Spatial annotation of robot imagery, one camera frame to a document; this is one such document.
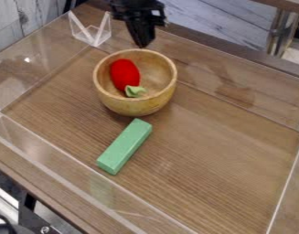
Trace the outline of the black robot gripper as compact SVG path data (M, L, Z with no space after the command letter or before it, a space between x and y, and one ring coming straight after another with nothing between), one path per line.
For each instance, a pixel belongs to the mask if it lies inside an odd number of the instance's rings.
M152 20L165 20L164 4L159 0L109 0L108 5L114 19L128 20L133 17L144 17ZM155 39L153 23L148 19L144 19L143 22L129 20L127 28L135 44L144 48Z

